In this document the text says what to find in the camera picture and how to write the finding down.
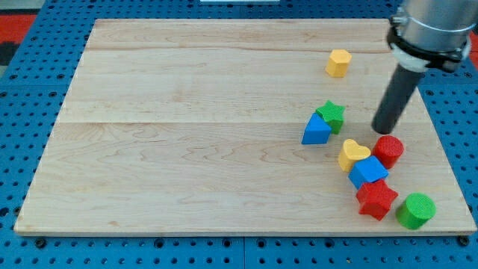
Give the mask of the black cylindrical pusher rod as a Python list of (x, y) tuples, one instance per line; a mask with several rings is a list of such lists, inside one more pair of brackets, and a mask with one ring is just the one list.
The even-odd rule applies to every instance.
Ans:
[(375, 132), (392, 133), (422, 76), (397, 65), (371, 123)]

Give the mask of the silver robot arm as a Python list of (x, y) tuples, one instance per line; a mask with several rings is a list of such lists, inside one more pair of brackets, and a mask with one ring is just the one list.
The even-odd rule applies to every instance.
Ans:
[(389, 23), (386, 41), (397, 67), (371, 123), (382, 135), (392, 133), (428, 69), (452, 73), (468, 57), (477, 0), (403, 1)]

